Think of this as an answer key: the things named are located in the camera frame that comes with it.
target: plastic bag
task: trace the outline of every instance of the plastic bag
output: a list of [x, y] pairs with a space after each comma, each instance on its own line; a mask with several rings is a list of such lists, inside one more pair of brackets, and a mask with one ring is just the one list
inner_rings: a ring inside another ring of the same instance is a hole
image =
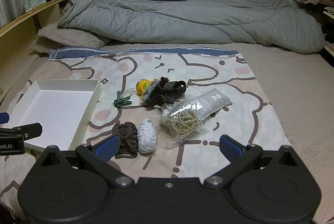
[[230, 104], [231, 100], [215, 88], [196, 98], [187, 96], [166, 116], [157, 120], [171, 136], [172, 143], [167, 147], [173, 148], [184, 143], [202, 128], [211, 113]]

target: metal screw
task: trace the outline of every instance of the metal screw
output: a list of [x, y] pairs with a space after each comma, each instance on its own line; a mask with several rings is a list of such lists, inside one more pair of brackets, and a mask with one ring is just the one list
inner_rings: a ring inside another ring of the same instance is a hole
[[211, 176], [206, 181], [211, 185], [220, 185], [224, 180], [219, 176]]
[[127, 186], [129, 184], [132, 183], [132, 180], [131, 178], [129, 177], [126, 177], [126, 176], [121, 176], [121, 177], [118, 177], [116, 180], [115, 180], [116, 184], [118, 185], [122, 185], [122, 186]]
[[165, 183], [165, 187], [167, 188], [172, 188], [174, 186], [174, 184], [172, 182], [166, 182]]

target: ball of white yarn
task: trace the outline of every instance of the ball of white yarn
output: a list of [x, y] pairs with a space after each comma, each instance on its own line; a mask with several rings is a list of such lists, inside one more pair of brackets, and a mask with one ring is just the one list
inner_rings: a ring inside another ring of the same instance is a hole
[[157, 147], [158, 133], [150, 119], [146, 118], [140, 123], [137, 137], [140, 153], [148, 154]]

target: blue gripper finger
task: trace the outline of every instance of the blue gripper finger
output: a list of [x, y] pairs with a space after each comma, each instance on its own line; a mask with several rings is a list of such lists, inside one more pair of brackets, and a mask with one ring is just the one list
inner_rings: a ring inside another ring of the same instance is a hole
[[227, 160], [233, 162], [245, 153], [246, 146], [227, 135], [222, 135], [219, 139], [219, 149]]
[[108, 162], [119, 150], [120, 140], [117, 135], [112, 135], [98, 144], [92, 146], [91, 151], [104, 162]]
[[7, 123], [9, 121], [8, 113], [0, 113], [0, 124]]

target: white cord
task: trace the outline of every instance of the white cord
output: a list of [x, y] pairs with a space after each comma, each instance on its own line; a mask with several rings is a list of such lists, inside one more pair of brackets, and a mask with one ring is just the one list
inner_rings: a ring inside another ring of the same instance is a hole
[[125, 98], [128, 96], [132, 96], [133, 94], [135, 94], [135, 89], [134, 88], [129, 88], [128, 90], [124, 91], [123, 94], [121, 95], [121, 98]]
[[204, 124], [204, 120], [200, 119], [195, 110], [183, 109], [171, 116], [161, 120], [161, 123], [168, 127], [171, 135], [176, 142], [181, 144], [194, 131]]

